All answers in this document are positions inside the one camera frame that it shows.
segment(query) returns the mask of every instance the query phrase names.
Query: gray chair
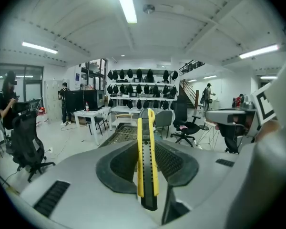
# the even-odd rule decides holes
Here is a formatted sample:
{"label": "gray chair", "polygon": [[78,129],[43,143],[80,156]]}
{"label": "gray chair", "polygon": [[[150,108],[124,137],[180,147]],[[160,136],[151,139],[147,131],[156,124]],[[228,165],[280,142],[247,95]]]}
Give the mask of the gray chair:
{"label": "gray chair", "polygon": [[170,129],[170,125],[172,123],[172,118],[173,118],[173,113],[170,110],[167,111],[161,111],[156,114],[155,116],[155,127],[156,129],[162,128],[162,132],[164,130],[164,127],[167,126],[167,133],[166,133],[166,138],[168,137],[168,131]]}

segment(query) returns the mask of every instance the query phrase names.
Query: standing person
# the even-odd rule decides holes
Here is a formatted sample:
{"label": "standing person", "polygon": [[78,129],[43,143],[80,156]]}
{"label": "standing person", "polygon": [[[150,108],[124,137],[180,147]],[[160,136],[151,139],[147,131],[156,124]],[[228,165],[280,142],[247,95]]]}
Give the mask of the standing person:
{"label": "standing person", "polygon": [[205,95],[205,99],[204,99],[204,111],[207,111],[209,109],[209,104],[210,104],[210,99],[211,99],[211,95],[214,95],[214,93],[212,93],[211,90],[211,83],[208,83],[206,85],[206,88],[204,89],[204,95]]}
{"label": "standing person", "polygon": [[[61,111],[62,111],[62,123],[61,125],[67,125],[66,123],[66,115],[67,115],[67,109],[66,109],[66,102],[65,102],[65,92],[70,91],[68,88],[68,84],[64,82],[62,84],[62,89],[59,92],[58,99],[61,99]],[[71,113],[68,112],[68,120],[69,124],[71,124]]]}
{"label": "standing person", "polygon": [[3,127],[7,130],[13,129],[12,121],[18,116],[13,113],[12,106],[18,101],[16,93],[14,92],[14,85],[17,85],[15,80],[15,73],[9,71],[3,81],[2,90],[0,91],[0,118],[3,122]]}

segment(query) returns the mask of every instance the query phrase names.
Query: person wearing black clothes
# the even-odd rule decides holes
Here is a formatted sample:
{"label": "person wearing black clothes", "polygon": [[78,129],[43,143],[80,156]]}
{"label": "person wearing black clothes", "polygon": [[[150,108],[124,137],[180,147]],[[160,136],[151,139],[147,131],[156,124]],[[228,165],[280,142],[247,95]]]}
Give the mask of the person wearing black clothes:
{"label": "person wearing black clothes", "polygon": [[[61,99],[61,111],[62,111],[62,123],[61,125],[67,125],[66,123],[66,115],[67,115],[67,109],[66,109],[66,103],[65,103],[65,92],[70,91],[68,88],[68,84],[64,82],[62,84],[62,89],[59,91],[58,98]],[[68,112],[68,124],[71,124],[71,113]]]}
{"label": "person wearing black clothes", "polygon": [[0,118],[2,119],[4,128],[13,129],[12,121],[18,116],[13,113],[12,107],[18,101],[17,95],[14,92],[14,85],[17,85],[15,73],[9,71],[4,79],[2,90],[0,91]]}

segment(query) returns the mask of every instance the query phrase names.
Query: black cap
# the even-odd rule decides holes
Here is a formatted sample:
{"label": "black cap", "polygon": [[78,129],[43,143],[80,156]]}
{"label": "black cap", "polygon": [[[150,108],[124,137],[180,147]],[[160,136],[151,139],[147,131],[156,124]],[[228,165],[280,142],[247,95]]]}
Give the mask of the black cap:
{"label": "black cap", "polygon": [[15,73],[14,71],[9,71],[6,79],[8,79],[8,82],[12,85],[17,85],[17,81],[15,80]]}

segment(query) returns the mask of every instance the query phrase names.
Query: metal railing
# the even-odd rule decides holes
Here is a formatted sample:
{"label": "metal railing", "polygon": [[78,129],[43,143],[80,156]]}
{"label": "metal railing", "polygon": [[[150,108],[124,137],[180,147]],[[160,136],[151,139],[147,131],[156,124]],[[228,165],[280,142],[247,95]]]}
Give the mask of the metal railing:
{"label": "metal railing", "polygon": [[197,109],[198,100],[199,100],[199,90],[196,90],[196,93],[195,93],[193,89],[190,87],[190,85],[185,80],[181,80],[180,85],[183,88],[184,92],[187,94],[187,96],[190,98],[191,102],[194,103],[193,104],[194,108]]}
{"label": "metal railing", "polygon": [[179,75],[186,74],[194,69],[197,69],[203,66],[204,63],[200,61],[191,60],[189,63],[186,63],[183,67],[179,69]]}

